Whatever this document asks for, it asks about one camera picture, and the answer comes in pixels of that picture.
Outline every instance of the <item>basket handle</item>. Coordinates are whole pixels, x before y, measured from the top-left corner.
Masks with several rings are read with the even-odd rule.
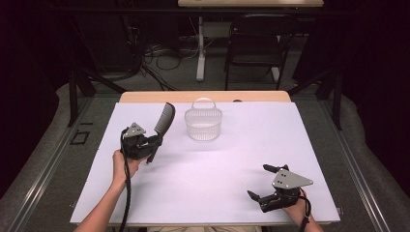
[[[213,108],[216,108],[216,107],[217,107],[217,105],[215,104],[215,102],[212,101],[211,99],[209,99],[209,98],[199,98],[199,99],[195,100],[195,101],[192,103],[192,108],[195,108],[194,105],[195,105],[196,103],[199,103],[199,102],[212,103],[212,104],[214,105]]]

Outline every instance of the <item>clear plastic basket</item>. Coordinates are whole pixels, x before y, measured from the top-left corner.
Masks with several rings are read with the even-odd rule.
[[[199,141],[207,141],[217,138],[220,135],[220,122],[222,121],[222,111],[216,104],[208,98],[200,98],[192,103],[192,107],[185,113],[188,135]]]

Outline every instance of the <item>desk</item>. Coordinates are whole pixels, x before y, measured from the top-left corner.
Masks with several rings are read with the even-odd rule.
[[[317,8],[323,6],[323,0],[178,0],[180,7],[189,8],[216,8],[216,7],[254,7],[254,8]],[[203,81],[205,75],[205,50],[204,50],[204,24],[203,17],[199,17],[199,58],[196,71],[196,80]],[[274,76],[278,76],[278,68],[272,70]]]
[[[283,211],[262,213],[259,205],[248,196],[247,190],[261,196],[274,192],[271,183],[275,174],[263,170],[265,163],[288,164],[295,173],[313,180],[313,186],[305,189],[316,220],[322,223],[339,221],[299,112],[285,92],[230,91],[222,95],[218,91],[198,91],[123,95],[108,123],[73,212],[72,223],[80,223],[108,188],[112,175],[111,156],[120,146],[120,131],[137,122],[148,136],[152,135],[163,100],[168,97],[176,107],[175,119],[154,162],[140,165],[132,178],[128,226],[291,223]],[[198,142],[187,135],[184,121],[185,111],[190,108],[187,102],[197,97],[213,98],[223,112],[221,134],[216,140]],[[243,102],[230,102],[237,99]],[[121,223],[125,199],[123,192],[110,224]]]

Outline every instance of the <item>person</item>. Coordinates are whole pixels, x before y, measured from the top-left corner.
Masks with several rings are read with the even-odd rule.
[[[148,157],[142,159],[127,159],[130,177],[132,177],[138,170],[139,164],[148,159]],[[88,216],[76,227],[75,232],[81,231],[106,231],[109,219],[114,211],[115,205],[117,204],[118,198],[121,192],[126,187],[126,173],[124,171],[124,156],[120,150],[117,150],[112,155],[113,159],[113,176],[112,182],[106,191],[105,195],[102,197],[101,201],[97,206],[88,214]],[[306,193],[301,190],[301,195],[306,197]],[[294,223],[298,226],[301,225],[303,218],[305,217],[305,201],[299,199],[297,203],[293,206],[283,208],[283,210],[288,214]],[[260,232],[261,228],[258,226],[238,226],[238,227],[188,227],[188,228],[169,228],[169,227],[153,227],[148,228],[149,231],[203,231],[203,232],[218,232],[218,231],[236,231],[236,232]],[[323,229],[310,214],[309,223],[305,229],[306,232],[323,232]]]

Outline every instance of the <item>white tabletop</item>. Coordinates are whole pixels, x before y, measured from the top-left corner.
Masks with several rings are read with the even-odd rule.
[[[184,120],[190,103],[173,103],[174,122],[154,161],[141,164],[132,178],[132,205],[128,225],[274,225],[291,223],[281,211],[262,213],[247,193],[274,193],[276,174],[263,164],[289,165],[292,172],[311,179],[305,187],[319,222],[339,221],[328,186],[292,102],[219,102],[221,134],[198,142],[187,134]],[[136,122],[154,135],[164,103],[117,103],[89,177],[73,212],[80,223],[97,205],[112,177],[112,154],[120,147],[120,132]],[[126,191],[111,217],[120,224]]]
[[[180,7],[322,7],[323,0],[178,0]]]

